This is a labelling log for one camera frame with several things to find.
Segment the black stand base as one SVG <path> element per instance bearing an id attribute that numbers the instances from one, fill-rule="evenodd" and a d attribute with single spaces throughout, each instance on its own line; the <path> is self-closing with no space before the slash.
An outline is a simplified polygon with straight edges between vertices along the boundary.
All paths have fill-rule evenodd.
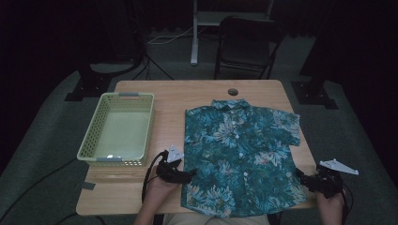
<path id="1" fill-rule="evenodd" d="M 334 99 L 324 88 L 324 81 L 291 82 L 294 93 L 301 105 L 323 105 L 327 110 L 338 110 Z"/>
<path id="2" fill-rule="evenodd" d="M 71 93 L 65 97 L 65 101 L 82 101 L 84 98 L 98 98 L 106 93 L 112 78 L 126 74 L 137 68 L 132 65 L 128 68 L 114 72 L 97 72 L 88 64 L 77 69 L 80 79 Z"/>

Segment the person's left hand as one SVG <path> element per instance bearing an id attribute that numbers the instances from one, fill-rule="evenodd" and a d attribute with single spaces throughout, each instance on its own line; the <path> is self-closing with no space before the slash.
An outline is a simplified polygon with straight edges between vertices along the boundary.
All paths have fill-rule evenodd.
<path id="1" fill-rule="evenodd" d="M 160 206 L 178 187 L 179 184 L 165 182 L 159 177 L 152 178 L 146 188 L 144 203 Z"/>

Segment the person's beige pants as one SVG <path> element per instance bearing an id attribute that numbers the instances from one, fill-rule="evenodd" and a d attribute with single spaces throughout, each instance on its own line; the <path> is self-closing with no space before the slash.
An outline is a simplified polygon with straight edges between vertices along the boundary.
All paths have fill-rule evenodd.
<path id="1" fill-rule="evenodd" d="M 197 213 L 166 214 L 162 225 L 270 225 L 267 216 L 210 217 Z"/>

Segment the teal floral short-sleeve shirt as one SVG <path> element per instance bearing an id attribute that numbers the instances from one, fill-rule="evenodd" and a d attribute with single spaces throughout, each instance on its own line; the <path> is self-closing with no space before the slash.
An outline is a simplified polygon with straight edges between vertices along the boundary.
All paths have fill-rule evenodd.
<path id="1" fill-rule="evenodd" d="M 214 100 L 185 112 L 184 170 L 196 175 L 180 204 L 217 218 L 281 212 L 307 200 L 290 147 L 299 116 L 244 99 Z"/>

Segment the white metal desk frame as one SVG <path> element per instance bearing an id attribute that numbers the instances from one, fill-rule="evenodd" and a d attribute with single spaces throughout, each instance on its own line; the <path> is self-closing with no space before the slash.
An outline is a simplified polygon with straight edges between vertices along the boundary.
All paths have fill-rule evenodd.
<path id="1" fill-rule="evenodd" d="M 264 12 L 243 12 L 243 11 L 209 11 L 199 10 L 198 0 L 192 0 L 192 43 L 191 43 L 191 65 L 198 64 L 198 27 L 199 26 L 219 26 L 221 21 L 228 16 L 240 16 L 250 19 L 265 19 L 270 18 L 271 10 L 274 0 L 267 0 L 266 9 Z"/>

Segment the black tripod stand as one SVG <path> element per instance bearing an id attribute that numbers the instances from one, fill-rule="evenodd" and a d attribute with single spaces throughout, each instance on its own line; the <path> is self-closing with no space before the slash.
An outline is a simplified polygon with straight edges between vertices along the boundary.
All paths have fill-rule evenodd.
<path id="1" fill-rule="evenodd" d="M 151 67 L 154 66 L 157 68 L 163 75 L 165 75 L 168 79 L 171 81 L 174 80 L 174 78 L 166 71 L 164 70 L 149 54 L 148 52 L 144 53 L 143 60 L 145 61 L 145 65 L 142 67 L 142 69 L 135 74 L 131 80 L 135 81 L 137 80 L 142 74 L 145 74 L 145 79 L 147 81 L 153 81 L 152 76 L 150 75 L 150 70 Z"/>

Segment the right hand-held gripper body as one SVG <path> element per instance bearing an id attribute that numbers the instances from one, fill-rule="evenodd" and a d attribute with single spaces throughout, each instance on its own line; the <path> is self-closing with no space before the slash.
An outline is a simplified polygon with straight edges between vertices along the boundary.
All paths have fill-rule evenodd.
<path id="1" fill-rule="evenodd" d="M 328 199 L 343 191 L 344 181 L 341 173 L 359 175 L 359 171 L 352 169 L 336 158 L 332 160 L 322 160 L 316 165 L 317 174 L 311 175 L 309 181 L 313 181 L 315 191 L 321 192 Z"/>

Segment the black folding chair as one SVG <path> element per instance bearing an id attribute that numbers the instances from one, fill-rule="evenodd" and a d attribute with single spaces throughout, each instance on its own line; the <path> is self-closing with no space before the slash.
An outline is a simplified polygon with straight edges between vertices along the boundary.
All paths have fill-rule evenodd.
<path id="1" fill-rule="evenodd" d="M 273 70 L 276 54 L 286 31 L 275 21 L 249 19 L 239 16 L 224 18 L 219 26 L 218 49 L 213 78 L 221 68 L 258 69 L 259 79 Z"/>

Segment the pale green perforated plastic basket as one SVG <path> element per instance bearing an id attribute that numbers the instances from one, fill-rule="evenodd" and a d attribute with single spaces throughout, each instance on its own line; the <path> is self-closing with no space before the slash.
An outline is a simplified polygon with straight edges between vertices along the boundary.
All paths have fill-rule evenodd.
<path id="1" fill-rule="evenodd" d="M 154 99 L 152 93 L 102 94 L 77 158 L 90 166 L 144 166 Z"/>

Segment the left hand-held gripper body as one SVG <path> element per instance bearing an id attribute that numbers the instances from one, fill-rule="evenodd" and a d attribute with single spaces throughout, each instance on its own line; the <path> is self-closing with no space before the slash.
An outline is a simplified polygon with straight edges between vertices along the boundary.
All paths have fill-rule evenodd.
<path id="1" fill-rule="evenodd" d="M 164 150 L 161 153 L 161 156 L 162 159 L 156 170 L 157 176 L 165 182 L 180 184 L 179 177 L 187 176 L 178 169 L 184 154 L 174 145 L 171 145 L 168 150 Z"/>

